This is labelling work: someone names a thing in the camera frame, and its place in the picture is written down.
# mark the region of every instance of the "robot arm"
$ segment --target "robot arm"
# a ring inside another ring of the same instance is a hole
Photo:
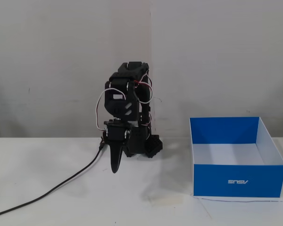
[[[148,73],[147,63],[123,63],[105,84],[105,108],[114,119],[104,122],[103,138],[110,146],[114,173],[118,171],[123,151],[127,157],[139,153],[152,158],[162,149],[159,135],[151,134],[153,93]]]

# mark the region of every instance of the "black cable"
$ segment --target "black cable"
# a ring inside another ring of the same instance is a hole
[[[82,173],[85,169],[87,169],[88,167],[90,167],[91,164],[93,164],[94,161],[98,158],[98,156],[99,156],[101,150],[103,149],[104,145],[105,145],[105,143],[104,143],[103,138],[102,138],[102,141],[100,142],[100,146],[99,146],[99,151],[98,151],[98,153],[96,154],[96,156],[94,157],[94,159],[93,159],[87,166],[85,166],[83,169],[81,169],[80,171],[78,171],[76,174],[74,174],[73,176],[71,176],[71,177],[68,178],[67,180],[64,180],[62,183],[60,183],[59,185],[55,186],[53,189],[51,189],[49,192],[45,193],[44,195],[40,196],[39,198],[36,198],[36,199],[31,200],[31,201],[29,201],[29,202],[26,202],[26,203],[24,203],[24,204],[15,206],[15,207],[13,207],[13,208],[11,208],[11,209],[9,209],[9,210],[2,211],[2,212],[0,212],[0,215],[5,214],[5,213],[8,213],[8,212],[11,212],[11,211],[16,210],[16,209],[19,209],[19,208],[21,208],[21,207],[27,206],[27,205],[29,205],[29,204],[32,204],[32,203],[34,203],[34,202],[36,202],[36,201],[38,201],[38,200],[44,198],[45,196],[49,195],[51,192],[53,192],[54,190],[56,190],[57,188],[59,188],[61,185],[65,184],[66,182],[68,182],[68,181],[71,180],[72,178],[74,178],[74,177],[76,177],[77,175],[79,175],[80,173]]]

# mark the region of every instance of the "asus logo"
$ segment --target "asus logo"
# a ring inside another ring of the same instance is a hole
[[[248,180],[228,180],[228,184],[246,184]]]

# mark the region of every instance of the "white table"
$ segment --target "white table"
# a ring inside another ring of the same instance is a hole
[[[0,226],[283,225],[283,191],[273,202],[192,197],[189,139],[163,141],[164,150],[153,159],[123,155],[116,174],[110,168],[109,150],[104,151],[74,181],[0,216]],[[99,142],[0,138],[0,211],[30,201],[76,173],[94,158]],[[283,138],[275,138],[275,143],[283,155]]]

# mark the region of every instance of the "open cardboard box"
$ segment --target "open cardboard box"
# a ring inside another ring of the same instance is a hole
[[[283,158],[259,117],[190,118],[195,196],[280,197]]]

